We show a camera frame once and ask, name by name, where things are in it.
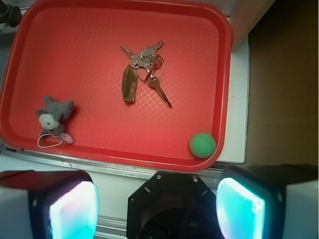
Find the silver key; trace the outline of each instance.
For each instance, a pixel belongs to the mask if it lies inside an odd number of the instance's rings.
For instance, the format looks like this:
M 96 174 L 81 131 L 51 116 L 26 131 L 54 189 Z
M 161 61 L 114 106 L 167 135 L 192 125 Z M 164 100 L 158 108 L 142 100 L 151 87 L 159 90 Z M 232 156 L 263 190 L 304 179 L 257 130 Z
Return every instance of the silver key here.
M 153 47 L 148 46 L 147 48 L 145 48 L 141 52 L 142 60 L 147 61 L 147 62 L 152 62 L 154 60 L 154 58 L 156 57 L 158 50 L 163 45 L 164 45 L 164 43 L 162 41 L 159 41 L 158 43 L 156 43 L 155 46 L 153 46 Z
M 162 60 L 162 58 L 161 58 L 159 55 L 156 55 L 156 57 L 153 59 L 153 61 L 150 62 L 150 65 L 147 66 L 147 68 L 146 68 L 148 74 L 147 74 L 147 76 L 146 76 L 146 78 L 145 78 L 144 81 L 148 81 L 151 77 L 153 77 L 152 74 L 153 74 L 157 69 L 161 68 L 162 65 L 163 65 L 163 60 Z
M 139 61 L 141 61 L 141 55 L 134 55 L 133 52 L 126 48 L 124 45 L 121 45 L 121 49 L 127 54 L 128 57 L 131 58 L 130 66 L 132 66 L 134 69 L 139 68 Z
M 171 108 L 171 104 L 168 101 L 167 96 L 160 87 L 160 80 L 157 77 L 152 77 L 151 80 L 148 81 L 148 84 L 157 90 L 161 98 L 166 102 L 167 106 Z

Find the red tray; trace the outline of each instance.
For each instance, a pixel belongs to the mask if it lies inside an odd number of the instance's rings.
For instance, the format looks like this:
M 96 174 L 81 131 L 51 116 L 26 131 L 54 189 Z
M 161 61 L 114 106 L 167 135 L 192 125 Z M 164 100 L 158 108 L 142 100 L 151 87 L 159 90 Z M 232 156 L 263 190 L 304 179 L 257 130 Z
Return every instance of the red tray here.
M 162 40 L 161 87 L 172 104 L 138 81 L 136 101 L 123 102 L 123 44 L 140 53 Z M 223 14 L 200 3 L 143 0 L 41 0 L 23 16 L 1 90 L 0 134 L 13 147 L 195 172 L 220 155 L 225 135 L 231 30 Z M 72 99 L 66 132 L 75 142 L 40 149 L 35 114 L 43 97 Z M 195 158 L 198 132 L 217 150 Z

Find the foam ball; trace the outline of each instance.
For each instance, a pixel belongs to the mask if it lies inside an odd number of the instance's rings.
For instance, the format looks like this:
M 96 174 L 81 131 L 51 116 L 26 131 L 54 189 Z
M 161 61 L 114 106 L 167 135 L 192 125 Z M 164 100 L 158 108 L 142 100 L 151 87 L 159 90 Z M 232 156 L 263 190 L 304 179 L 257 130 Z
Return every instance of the foam ball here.
M 190 151 L 197 158 L 209 158 L 216 150 L 216 141 L 207 133 L 197 133 L 189 141 Z

